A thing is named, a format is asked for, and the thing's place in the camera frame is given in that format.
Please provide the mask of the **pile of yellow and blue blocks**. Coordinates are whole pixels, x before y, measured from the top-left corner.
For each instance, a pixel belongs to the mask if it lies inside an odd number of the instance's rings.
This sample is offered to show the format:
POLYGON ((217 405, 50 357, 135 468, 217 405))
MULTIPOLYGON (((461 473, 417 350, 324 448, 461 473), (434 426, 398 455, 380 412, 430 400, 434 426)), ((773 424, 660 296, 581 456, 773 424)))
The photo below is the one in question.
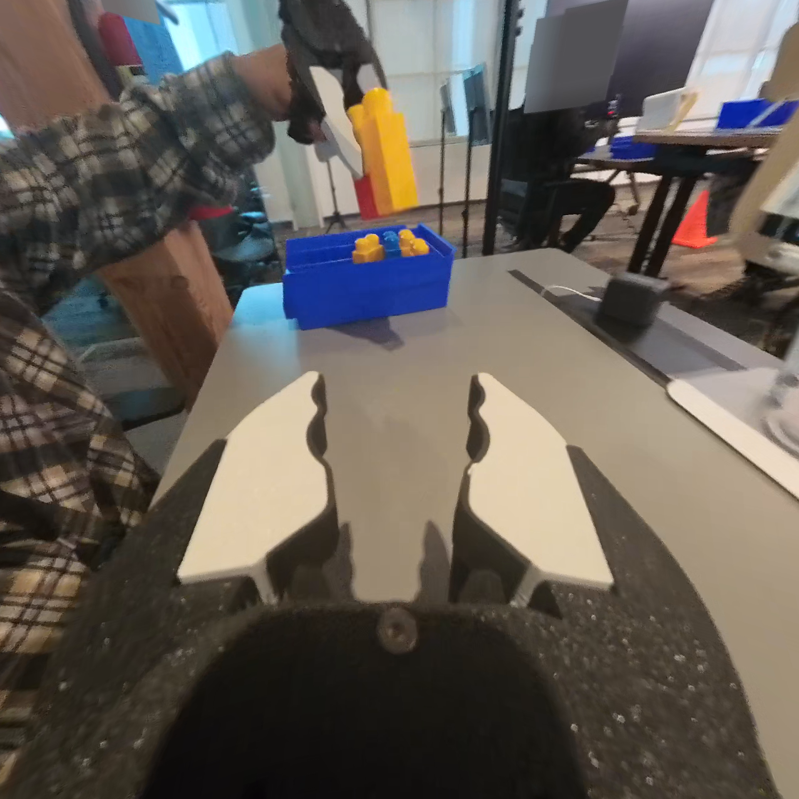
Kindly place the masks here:
POLYGON ((431 253, 429 243, 409 228, 383 233, 369 233, 359 237, 352 250, 354 264, 373 263, 400 257, 426 256, 431 253))

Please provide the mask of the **large black monitor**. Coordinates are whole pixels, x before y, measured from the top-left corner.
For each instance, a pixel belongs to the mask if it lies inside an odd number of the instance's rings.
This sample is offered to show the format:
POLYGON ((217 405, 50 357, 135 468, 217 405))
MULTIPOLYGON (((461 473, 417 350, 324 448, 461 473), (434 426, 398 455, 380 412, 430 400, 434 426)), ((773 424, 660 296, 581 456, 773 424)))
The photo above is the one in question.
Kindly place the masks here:
POLYGON ((620 118, 639 117, 644 100, 685 86, 712 1, 630 1, 607 100, 620 118))

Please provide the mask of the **blue plastic bin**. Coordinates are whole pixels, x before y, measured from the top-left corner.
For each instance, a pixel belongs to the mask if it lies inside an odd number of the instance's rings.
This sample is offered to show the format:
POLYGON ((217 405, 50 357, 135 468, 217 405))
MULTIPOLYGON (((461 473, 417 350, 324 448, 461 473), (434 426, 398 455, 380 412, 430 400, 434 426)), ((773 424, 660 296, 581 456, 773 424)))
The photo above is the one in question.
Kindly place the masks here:
POLYGON ((429 255, 352 262, 359 237, 403 228, 389 225, 288 239, 282 280, 286 317, 312 330, 445 307, 455 247, 424 224, 409 229, 429 243, 429 255))

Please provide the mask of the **yellow two-stud block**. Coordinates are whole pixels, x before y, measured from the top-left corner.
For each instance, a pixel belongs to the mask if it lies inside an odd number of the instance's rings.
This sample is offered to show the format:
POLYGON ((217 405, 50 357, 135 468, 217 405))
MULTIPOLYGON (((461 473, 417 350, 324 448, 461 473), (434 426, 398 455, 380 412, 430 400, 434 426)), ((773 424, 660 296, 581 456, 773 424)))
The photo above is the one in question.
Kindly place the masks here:
POLYGON ((389 91, 370 91, 347 114, 362 150, 364 175, 370 176, 380 217, 415 208, 418 195, 404 116, 394 110, 389 91))

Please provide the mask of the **dark grey power adapter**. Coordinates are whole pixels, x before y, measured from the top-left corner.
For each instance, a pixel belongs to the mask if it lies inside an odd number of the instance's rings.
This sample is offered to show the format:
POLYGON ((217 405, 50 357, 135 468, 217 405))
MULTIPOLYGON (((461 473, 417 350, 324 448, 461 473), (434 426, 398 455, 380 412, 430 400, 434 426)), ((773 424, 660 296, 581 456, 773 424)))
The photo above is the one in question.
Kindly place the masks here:
POLYGON ((669 282, 657 277, 614 275, 604 288, 596 318, 643 330, 654 323, 669 291, 669 282))

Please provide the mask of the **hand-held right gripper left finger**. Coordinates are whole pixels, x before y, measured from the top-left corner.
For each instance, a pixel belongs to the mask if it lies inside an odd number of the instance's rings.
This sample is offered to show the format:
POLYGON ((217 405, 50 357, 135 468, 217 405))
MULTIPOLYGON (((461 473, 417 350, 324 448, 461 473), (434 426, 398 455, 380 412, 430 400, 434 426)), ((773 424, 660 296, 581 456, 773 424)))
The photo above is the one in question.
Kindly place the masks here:
POLYGON ((263 603, 288 598, 339 543, 325 454, 325 378, 306 372, 227 435, 185 554, 183 586, 249 578, 263 603))

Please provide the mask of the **orange traffic cone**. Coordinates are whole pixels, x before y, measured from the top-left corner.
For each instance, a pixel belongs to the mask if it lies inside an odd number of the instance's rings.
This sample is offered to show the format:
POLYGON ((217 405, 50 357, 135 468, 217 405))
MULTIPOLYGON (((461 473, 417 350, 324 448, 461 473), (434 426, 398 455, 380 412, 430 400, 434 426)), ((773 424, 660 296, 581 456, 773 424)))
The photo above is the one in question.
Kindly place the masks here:
POLYGON ((707 212, 710 191, 704 189, 686 212, 672 238, 671 244, 678 247, 701 249, 715 245, 716 236, 707 232, 707 212))

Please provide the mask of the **white plastic container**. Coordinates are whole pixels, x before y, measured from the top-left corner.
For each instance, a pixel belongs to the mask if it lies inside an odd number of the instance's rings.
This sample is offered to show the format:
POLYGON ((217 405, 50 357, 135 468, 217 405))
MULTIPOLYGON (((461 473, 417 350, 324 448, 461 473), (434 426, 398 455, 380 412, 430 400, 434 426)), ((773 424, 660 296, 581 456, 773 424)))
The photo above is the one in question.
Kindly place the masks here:
POLYGON ((638 119, 635 134, 673 132, 693 109, 700 91, 688 87, 648 96, 638 119))

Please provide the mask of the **wooden desk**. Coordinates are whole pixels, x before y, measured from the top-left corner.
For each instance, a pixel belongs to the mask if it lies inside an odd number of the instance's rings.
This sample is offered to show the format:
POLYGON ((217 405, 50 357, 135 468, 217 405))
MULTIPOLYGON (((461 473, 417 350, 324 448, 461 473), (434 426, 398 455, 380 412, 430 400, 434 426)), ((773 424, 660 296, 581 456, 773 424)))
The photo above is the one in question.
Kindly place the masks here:
POLYGON ((605 145, 577 160, 594 171, 648 174, 659 183, 627 264, 629 273, 659 277, 674 235, 699 180, 728 169, 734 160, 772 147, 782 126, 743 129, 643 132, 633 141, 655 146, 654 156, 617 159, 605 145))

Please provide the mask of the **white stand with base plate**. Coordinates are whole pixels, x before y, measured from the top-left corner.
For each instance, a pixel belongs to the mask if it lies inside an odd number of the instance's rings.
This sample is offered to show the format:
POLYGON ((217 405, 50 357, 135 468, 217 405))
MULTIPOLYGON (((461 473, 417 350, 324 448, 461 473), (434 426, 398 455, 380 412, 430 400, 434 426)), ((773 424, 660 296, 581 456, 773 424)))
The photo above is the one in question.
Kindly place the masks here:
POLYGON ((670 399, 775 484, 798 497, 798 378, 759 367, 671 380, 670 399))

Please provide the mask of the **black floor pole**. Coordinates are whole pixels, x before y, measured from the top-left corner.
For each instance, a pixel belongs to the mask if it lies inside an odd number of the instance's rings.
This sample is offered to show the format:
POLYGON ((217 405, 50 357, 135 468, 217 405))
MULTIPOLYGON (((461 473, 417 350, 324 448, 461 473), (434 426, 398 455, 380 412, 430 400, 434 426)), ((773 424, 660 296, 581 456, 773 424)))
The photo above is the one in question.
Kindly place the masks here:
POLYGON ((484 215, 483 256, 492 256, 495 250, 501 197, 504 135, 511 95, 516 39, 523 15, 524 11, 520 9, 520 1, 504 1, 484 215))

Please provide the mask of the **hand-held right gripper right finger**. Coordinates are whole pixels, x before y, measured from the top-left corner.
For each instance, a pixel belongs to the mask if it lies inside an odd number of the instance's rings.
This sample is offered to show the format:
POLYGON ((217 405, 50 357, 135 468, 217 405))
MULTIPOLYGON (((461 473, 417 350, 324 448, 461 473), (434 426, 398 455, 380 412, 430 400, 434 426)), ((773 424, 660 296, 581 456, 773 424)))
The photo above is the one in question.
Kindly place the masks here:
POLYGON ((546 418, 494 376, 469 385, 469 458, 454 509, 451 601, 545 607, 553 584, 610 592, 614 576, 571 450, 546 418))

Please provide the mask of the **black office chair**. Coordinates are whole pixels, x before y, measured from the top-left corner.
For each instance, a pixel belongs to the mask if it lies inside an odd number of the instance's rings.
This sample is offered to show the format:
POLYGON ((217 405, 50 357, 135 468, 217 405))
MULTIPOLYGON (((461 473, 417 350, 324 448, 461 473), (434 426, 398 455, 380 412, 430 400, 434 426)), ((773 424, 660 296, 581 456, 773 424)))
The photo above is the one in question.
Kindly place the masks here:
POLYGON ((209 220, 206 233, 225 285, 248 286, 271 267, 282 267, 273 226, 263 212, 234 210, 209 220))

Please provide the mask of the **person's plaid shirt torso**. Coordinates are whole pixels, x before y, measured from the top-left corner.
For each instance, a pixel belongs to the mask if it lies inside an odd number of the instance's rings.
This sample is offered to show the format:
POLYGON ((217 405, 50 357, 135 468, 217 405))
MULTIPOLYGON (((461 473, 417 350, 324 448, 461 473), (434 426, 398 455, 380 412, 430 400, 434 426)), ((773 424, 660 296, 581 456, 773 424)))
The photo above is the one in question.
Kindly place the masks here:
POLYGON ((143 519, 157 476, 22 298, 1 302, 2 766, 90 570, 143 519))

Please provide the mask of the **red fire extinguisher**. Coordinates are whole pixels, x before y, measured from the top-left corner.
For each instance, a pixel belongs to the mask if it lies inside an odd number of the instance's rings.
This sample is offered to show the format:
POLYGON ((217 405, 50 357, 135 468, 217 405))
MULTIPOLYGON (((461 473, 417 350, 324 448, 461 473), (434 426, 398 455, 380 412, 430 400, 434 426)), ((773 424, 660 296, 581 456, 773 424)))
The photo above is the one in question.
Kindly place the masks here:
POLYGON ((108 11, 102 12, 97 19, 97 33, 111 65, 115 68, 143 69, 141 56, 131 37, 125 17, 108 11))

